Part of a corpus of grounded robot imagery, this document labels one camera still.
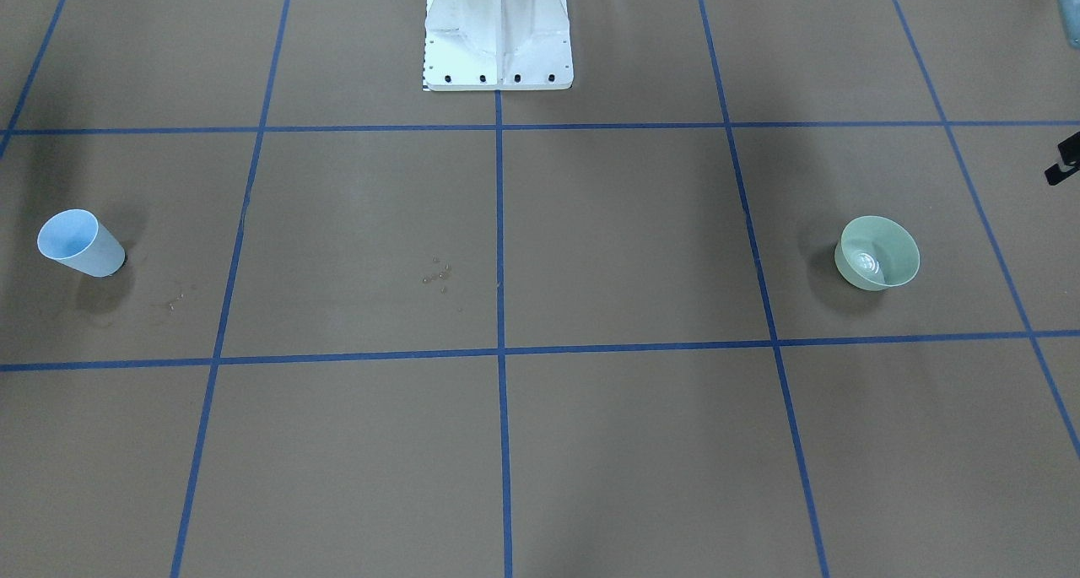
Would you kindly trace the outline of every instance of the mint green bowl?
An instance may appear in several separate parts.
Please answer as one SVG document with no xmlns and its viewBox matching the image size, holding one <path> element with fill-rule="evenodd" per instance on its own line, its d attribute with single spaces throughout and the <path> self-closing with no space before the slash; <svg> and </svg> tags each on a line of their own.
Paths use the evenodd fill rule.
<svg viewBox="0 0 1080 578">
<path fill-rule="evenodd" d="M 866 215 L 852 219 L 836 244 L 836 267 L 860 290 L 899 287 L 919 271 L 919 246 L 902 225 Z"/>
</svg>

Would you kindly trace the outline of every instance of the floor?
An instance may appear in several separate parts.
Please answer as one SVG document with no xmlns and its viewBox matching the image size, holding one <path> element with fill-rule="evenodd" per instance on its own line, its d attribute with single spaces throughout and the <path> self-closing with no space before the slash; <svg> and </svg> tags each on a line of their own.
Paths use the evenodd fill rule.
<svg viewBox="0 0 1080 578">
<path fill-rule="evenodd" d="M 0 576 L 1078 575 L 1055 0 L 569 0 L 532 94 L 423 5 L 0 0 Z"/>
</svg>

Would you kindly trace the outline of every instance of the light blue plastic cup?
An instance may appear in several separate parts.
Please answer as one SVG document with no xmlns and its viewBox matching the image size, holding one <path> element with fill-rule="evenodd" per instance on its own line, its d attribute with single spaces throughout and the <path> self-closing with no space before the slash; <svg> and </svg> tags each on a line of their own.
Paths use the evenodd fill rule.
<svg viewBox="0 0 1080 578">
<path fill-rule="evenodd" d="M 124 264 L 124 248 L 89 210 L 66 210 L 38 232 L 38 251 L 91 277 L 108 277 Z"/>
<path fill-rule="evenodd" d="M 836 244 L 836 267 L 860 290 L 899 287 L 919 271 L 919 247 L 894 220 L 866 215 L 852 219 Z"/>
</svg>

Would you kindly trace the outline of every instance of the black object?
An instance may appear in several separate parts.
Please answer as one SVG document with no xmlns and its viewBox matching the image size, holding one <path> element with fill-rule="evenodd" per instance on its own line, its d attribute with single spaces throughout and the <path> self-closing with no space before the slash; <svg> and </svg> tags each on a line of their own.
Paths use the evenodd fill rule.
<svg viewBox="0 0 1080 578">
<path fill-rule="evenodd" d="M 1051 165 L 1044 172 L 1047 183 L 1051 186 L 1057 186 L 1058 183 L 1068 179 L 1069 175 L 1080 171 L 1080 133 L 1057 144 L 1057 153 L 1062 157 L 1061 162 Z"/>
</svg>

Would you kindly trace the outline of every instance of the white plastic mount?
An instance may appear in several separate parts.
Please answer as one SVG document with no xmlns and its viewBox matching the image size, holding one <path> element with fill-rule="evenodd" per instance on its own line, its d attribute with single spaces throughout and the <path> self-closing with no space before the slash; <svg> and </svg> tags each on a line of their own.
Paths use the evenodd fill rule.
<svg viewBox="0 0 1080 578">
<path fill-rule="evenodd" d="M 428 0 L 428 91 L 544 91 L 573 84 L 566 0 Z"/>
</svg>

